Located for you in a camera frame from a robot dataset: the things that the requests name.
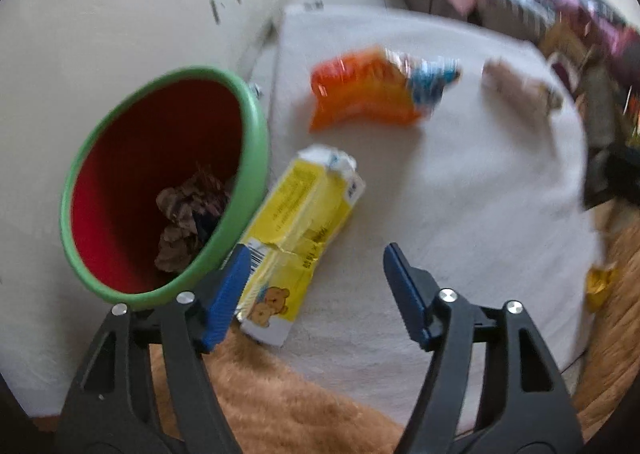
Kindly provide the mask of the pink torn wrapper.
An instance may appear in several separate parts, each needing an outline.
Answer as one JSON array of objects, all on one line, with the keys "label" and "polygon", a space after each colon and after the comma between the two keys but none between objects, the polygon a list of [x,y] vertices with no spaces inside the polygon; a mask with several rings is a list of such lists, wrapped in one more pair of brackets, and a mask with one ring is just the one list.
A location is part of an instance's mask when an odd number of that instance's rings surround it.
[{"label": "pink torn wrapper", "polygon": [[177,187],[156,196],[168,224],[160,234],[155,267],[165,274],[186,270],[213,236],[231,198],[230,183],[198,171]]}]

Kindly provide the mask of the orange lion snack bag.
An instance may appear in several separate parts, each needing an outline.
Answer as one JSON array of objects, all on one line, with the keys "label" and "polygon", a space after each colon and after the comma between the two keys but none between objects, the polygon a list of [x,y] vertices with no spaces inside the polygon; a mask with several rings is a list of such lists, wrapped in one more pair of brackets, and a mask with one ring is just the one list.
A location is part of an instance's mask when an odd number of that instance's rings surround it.
[{"label": "orange lion snack bag", "polygon": [[310,74],[314,114],[309,130],[352,119],[413,125],[431,117],[461,75],[455,60],[427,62],[382,46],[320,62]]}]

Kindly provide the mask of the yellow bear carton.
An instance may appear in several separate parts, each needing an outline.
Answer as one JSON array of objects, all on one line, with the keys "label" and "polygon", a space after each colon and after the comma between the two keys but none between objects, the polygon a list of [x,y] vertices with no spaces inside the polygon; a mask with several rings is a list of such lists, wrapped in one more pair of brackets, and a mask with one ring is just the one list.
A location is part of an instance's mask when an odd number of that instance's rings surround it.
[{"label": "yellow bear carton", "polygon": [[365,189],[344,151],[312,145],[297,153],[241,238],[250,276],[235,317],[245,335],[283,346],[319,260]]}]

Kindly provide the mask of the pink white torn box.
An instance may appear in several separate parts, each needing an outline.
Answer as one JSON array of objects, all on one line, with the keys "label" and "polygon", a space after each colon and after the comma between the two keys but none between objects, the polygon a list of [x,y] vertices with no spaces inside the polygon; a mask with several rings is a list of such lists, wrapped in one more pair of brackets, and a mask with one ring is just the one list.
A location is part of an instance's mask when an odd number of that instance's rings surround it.
[{"label": "pink white torn box", "polygon": [[485,62],[483,82],[529,117],[548,118],[563,107],[564,97],[556,88],[519,72],[502,59]]}]

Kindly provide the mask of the yellow foil candy wrapper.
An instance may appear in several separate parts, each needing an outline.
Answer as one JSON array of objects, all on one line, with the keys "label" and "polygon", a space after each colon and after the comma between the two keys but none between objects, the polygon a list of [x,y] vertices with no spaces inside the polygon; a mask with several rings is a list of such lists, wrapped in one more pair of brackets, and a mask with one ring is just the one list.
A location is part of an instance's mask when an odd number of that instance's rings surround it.
[{"label": "yellow foil candy wrapper", "polygon": [[591,266],[586,276],[586,307],[590,313],[597,313],[610,298],[618,278],[615,263]]}]

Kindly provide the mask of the tan fuzzy blanket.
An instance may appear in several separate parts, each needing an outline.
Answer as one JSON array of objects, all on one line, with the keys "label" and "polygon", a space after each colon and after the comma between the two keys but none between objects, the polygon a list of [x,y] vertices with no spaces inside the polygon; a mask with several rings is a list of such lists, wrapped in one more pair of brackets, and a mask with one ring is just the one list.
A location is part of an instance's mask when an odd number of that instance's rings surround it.
[{"label": "tan fuzzy blanket", "polygon": [[[620,277],[594,322],[573,396],[587,440],[613,416],[639,373],[638,225],[611,241],[608,256]],[[367,405],[307,382],[236,329],[206,356],[205,367],[247,453],[390,453],[404,430]]]}]

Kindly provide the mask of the red bin green rim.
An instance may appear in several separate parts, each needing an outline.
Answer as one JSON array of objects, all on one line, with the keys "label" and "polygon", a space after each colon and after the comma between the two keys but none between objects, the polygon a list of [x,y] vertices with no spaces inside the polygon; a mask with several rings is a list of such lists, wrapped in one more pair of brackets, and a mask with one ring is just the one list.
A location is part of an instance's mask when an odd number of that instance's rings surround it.
[{"label": "red bin green rim", "polygon": [[[167,224],[156,197],[198,172],[230,186],[230,199],[200,253],[169,277],[154,264]],[[100,299],[157,307],[224,262],[268,175],[266,117],[248,84],[214,67],[168,72],[126,97],[80,146],[61,197],[67,261]]]}]

